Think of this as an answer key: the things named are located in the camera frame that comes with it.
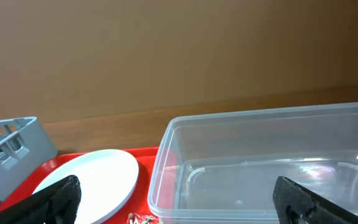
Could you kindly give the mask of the light blue plate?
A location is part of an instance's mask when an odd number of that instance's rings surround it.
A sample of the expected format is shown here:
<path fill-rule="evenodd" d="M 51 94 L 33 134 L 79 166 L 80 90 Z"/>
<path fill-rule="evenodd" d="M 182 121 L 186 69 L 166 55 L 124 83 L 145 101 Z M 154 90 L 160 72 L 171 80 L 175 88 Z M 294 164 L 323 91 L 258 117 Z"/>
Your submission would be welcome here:
<path fill-rule="evenodd" d="M 79 179 L 81 201 L 75 224 L 103 223 L 117 213 L 131 197 L 139 165 L 130 153 L 105 149 L 78 156 L 50 173 L 34 193 L 69 175 Z"/>

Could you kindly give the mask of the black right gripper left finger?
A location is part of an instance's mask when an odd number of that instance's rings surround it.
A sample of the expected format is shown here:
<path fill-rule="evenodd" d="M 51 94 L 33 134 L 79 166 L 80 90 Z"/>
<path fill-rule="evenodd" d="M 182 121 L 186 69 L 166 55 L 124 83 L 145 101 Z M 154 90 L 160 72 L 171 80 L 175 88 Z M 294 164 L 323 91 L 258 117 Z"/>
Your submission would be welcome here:
<path fill-rule="evenodd" d="M 69 175 L 0 211 L 0 224 L 74 224 L 80 201 L 80 181 Z"/>

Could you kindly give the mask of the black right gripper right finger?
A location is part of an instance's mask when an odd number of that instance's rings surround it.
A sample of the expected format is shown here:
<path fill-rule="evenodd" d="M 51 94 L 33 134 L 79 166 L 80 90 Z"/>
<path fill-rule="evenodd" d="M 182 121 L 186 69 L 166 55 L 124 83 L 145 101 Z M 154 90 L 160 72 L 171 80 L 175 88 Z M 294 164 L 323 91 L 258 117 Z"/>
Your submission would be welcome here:
<path fill-rule="evenodd" d="M 280 224 L 358 224 L 358 216 L 291 179 L 280 176 L 273 190 Z"/>

